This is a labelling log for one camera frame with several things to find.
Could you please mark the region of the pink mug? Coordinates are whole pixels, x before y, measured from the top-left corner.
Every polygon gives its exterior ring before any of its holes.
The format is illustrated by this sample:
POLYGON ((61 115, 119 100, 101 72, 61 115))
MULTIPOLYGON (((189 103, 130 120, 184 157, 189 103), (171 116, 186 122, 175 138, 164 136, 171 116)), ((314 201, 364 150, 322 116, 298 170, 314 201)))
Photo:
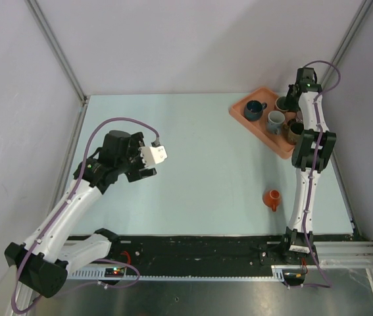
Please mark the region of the pink mug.
POLYGON ((286 107, 286 96, 281 96, 276 99, 274 109, 276 111, 282 112, 282 113, 287 113, 289 109, 286 107))

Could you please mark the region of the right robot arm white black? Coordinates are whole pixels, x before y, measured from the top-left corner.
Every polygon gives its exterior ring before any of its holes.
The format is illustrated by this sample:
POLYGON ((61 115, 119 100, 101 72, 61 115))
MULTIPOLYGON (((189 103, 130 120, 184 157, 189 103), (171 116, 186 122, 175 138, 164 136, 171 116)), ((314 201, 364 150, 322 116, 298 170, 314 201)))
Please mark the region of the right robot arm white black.
POLYGON ((303 117, 303 131, 291 156, 297 179, 293 212, 279 248, 281 259, 289 264, 314 251, 314 196, 320 173, 328 166, 337 139, 324 119, 322 97, 315 70, 310 64, 299 68, 285 100, 287 111, 301 112, 303 117))

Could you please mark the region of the purple mug black handle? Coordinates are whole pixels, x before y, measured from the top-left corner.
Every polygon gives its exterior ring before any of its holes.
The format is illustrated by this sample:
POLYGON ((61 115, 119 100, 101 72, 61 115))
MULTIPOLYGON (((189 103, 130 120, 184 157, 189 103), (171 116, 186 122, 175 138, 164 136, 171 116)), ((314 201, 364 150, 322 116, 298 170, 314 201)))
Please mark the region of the purple mug black handle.
POLYGON ((295 120, 297 122, 304 122, 304 120, 303 120, 303 114, 302 114, 301 111, 299 111, 299 112, 296 113, 295 120))

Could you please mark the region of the dark blue mug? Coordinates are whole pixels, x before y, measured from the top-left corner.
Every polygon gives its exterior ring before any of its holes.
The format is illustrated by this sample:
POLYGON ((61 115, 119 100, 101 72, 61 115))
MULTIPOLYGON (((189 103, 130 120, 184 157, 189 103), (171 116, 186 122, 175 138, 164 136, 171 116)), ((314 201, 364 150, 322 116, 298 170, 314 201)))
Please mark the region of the dark blue mug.
POLYGON ((243 116, 250 122, 258 121, 267 108, 267 103, 257 100, 248 101, 243 110, 243 116))

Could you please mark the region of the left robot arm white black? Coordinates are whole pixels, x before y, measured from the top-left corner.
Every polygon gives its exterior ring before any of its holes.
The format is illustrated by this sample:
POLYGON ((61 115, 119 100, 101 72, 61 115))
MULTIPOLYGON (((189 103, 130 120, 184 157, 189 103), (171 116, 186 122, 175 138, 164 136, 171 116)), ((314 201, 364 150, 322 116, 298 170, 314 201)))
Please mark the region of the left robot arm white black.
POLYGON ((117 235, 104 228, 72 246, 65 243, 86 211, 119 176, 128 182, 149 178, 157 173, 154 166, 166 158, 164 146, 159 142, 145 145, 141 132, 108 132, 102 146, 78 165, 67 191, 37 230, 21 245, 12 242, 6 248, 7 263, 18 268, 18 281, 51 298, 78 269, 99 259, 117 261, 122 253, 117 235))

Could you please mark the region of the brown mug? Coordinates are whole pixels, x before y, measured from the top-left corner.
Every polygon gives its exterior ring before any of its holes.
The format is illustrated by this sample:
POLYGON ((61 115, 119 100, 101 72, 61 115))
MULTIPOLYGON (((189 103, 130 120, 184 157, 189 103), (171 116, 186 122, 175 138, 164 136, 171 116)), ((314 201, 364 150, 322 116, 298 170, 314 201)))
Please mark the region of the brown mug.
POLYGON ((283 133, 286 142, 291 145, 295 145, 304 130, 304 124, 301 122, 292 122, 290 124, 283 125, 283 133))

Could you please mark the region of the grey mug heart print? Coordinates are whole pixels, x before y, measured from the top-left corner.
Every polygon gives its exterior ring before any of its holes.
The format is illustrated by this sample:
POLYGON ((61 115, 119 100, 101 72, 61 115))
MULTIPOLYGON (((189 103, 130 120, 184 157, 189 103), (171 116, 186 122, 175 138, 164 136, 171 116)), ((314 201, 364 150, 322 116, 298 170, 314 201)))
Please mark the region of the grey mug heart print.
POLYGON ((286 120, 285 115, 280 111, 271 111, 266 120, 266 131, 273 135, 280 135, 282 126, 286 120))

